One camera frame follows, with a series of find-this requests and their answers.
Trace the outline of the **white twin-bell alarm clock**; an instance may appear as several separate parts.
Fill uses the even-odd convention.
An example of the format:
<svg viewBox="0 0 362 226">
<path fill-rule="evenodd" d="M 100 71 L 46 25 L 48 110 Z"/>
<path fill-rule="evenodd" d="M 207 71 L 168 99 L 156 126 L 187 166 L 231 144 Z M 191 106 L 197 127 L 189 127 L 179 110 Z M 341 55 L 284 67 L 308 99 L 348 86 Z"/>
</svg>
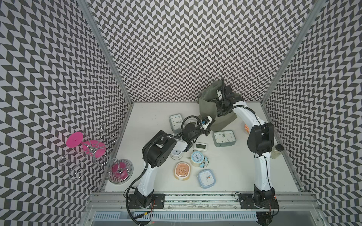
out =
<svg viewBox="0 0 362 226">
<path fill-rule="evenodd" d="M 180 159 L 182 159 L 182 157 L 183 157 L 183 151 L 174 149 L 174 150 L 171 152 L 171 158 L 172 158 L 173 160 L 180 160 Z"/>
</svg>

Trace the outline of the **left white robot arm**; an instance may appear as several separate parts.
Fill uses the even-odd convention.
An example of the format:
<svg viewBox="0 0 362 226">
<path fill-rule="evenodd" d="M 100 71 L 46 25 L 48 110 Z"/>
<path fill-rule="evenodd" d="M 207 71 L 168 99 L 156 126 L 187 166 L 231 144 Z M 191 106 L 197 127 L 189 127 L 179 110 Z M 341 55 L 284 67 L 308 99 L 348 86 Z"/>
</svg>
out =
<svg viewBox="0 0 362 226">
<path fill-rule="evenodd" d="M 213 123 L 213 120 L 207 121 L 206 119 L 196 125 L 188 123 L 183 126 L 179 135 L 168 134 L 162 130 L 156 133 L 142 149 L 145 169 L 137 178 L 140 180 L 140 184 L 135 189 L 135 195 L 141 199 L 151 197 L 154 192 L 157 170 L 166 162 L 171 152 L 174 150 L 182 153 L 189 151 L 199 136 L 208 136 Z"/>
</svg>

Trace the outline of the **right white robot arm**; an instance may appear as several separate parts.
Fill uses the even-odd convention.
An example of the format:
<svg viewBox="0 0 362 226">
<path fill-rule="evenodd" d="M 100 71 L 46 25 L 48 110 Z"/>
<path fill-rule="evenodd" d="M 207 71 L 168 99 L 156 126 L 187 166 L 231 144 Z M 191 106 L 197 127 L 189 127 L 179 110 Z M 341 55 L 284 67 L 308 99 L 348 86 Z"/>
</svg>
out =
<svg viewBox="0 0 362 226">
<path fill-rule="evenodd" d="M 274 146 L 274 126 L 257 116 L 244 99 L 233 93 L 230 85 L 224 83 L 217 90 L 216 106 L 220 116 L 235 113 L 248 128 L 247 146 L 254 153 L 255 184 L 253 200 L 258 207 L 275 198 L 275 189 L 271 182 L 270 159 Z"/>
</svg>

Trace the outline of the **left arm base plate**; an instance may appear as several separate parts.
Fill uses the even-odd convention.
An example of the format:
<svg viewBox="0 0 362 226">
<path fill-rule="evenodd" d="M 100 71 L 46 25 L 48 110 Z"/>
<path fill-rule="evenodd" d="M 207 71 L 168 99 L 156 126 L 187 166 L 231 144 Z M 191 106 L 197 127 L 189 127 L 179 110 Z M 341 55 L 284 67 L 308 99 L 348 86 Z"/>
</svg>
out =
<svg viewBox="0 0 362 226">
<path fill-rule="evenodd" d="M 127 204 L 129 209 L 163 209 L 165 204 L 165 194 L 156 193 L 143 197 L 131 194 L 128 196 Z"/>
</svg>

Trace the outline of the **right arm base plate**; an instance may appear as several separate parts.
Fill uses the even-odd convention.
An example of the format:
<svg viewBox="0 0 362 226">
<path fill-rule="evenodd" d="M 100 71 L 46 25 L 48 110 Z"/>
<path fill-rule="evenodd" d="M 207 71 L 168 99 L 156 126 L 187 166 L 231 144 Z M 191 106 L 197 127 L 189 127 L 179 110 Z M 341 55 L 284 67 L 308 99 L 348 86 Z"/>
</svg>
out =
<svg viewBox="0 0 362 226">
<path fill-rule="evenodd" d="M 238 193 L 237 200 L 241 209 L 266 210 L 273 211 L 279 209 L 278 201 L 275 197 L 262 199 L 255 198 L 254 193 Z"/>
</svg>

